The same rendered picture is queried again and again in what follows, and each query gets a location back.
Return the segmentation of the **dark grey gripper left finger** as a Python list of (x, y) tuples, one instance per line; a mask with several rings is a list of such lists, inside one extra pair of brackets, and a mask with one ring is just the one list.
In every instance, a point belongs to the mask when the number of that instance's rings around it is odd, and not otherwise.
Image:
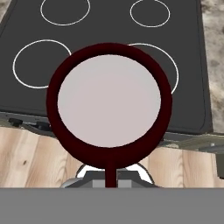
[(70, 178), (61, 188), (104, 188), (105, 174), (103, 171), (87, 171), (83, 178)]

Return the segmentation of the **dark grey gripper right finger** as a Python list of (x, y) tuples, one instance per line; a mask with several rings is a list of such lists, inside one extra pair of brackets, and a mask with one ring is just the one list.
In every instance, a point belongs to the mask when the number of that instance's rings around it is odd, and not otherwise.
[(142, 180), (137, 171), (119, 171), (117, 173), (118, 188), (154, 188), (155, 184), (151, 184)]

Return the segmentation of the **white round thing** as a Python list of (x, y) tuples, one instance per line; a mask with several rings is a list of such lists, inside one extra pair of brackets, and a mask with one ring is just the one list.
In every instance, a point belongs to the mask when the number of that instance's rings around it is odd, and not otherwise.
[[(153, 180), (153, 177), (149, 174), (148, 170), (143, 165), (141, 165), (140, 163), (136, 163), (136, 164), (127, 166), (127, 167), (125, 167), (125, 170), (126, 171), (136, 171), (136, 172), (138, 172), (141, 180), (144, 180), (144, 181), (146, 181), (146, 182), (148, 182), (150, 184), (154, 184), (155, 183), (155, 181)], [(78, 169), (78, 171), (76, 172), (76, 178), (83, 178), (85, 176), (86, 172), (88, 172), (88, 171), (98, 171), (98, 172), (101, 172), (102, 169), (95, 168), (93, 166), (83, 164)]]

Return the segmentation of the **black hob knob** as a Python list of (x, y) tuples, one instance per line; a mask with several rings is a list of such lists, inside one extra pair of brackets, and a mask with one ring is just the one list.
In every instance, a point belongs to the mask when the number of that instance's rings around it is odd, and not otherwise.
[(10, 118), (9, 119), (9, 123), (13, 126), (13, 127), (19, 127), (23, 122), (21, 120), (18, 120), (16, 118)]
[(47, 122), (37, 122), (36, 125), (40, 130), (45, 130), (45, 131), (51, 130), (50, 124)]

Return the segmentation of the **dark red frying pan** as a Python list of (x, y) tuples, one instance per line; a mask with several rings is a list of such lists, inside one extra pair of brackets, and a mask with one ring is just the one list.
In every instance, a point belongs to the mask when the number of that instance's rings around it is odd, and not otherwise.
[(63, 148), (115, 187), (118, 170), (147, 157), (162, 140), (172, 91), (151, 56), (102, 43), (74, 52), (57, 68), (46, 110)]

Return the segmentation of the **black hob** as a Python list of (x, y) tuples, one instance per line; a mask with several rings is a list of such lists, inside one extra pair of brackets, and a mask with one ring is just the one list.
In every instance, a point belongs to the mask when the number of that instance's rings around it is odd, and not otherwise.
[(138, 47), (164, 70), (170, 132), (212, 131), (200, 0), (11, 0), (0, 23), (0, 119), (45, 122), (54, 70), (103, 42)]

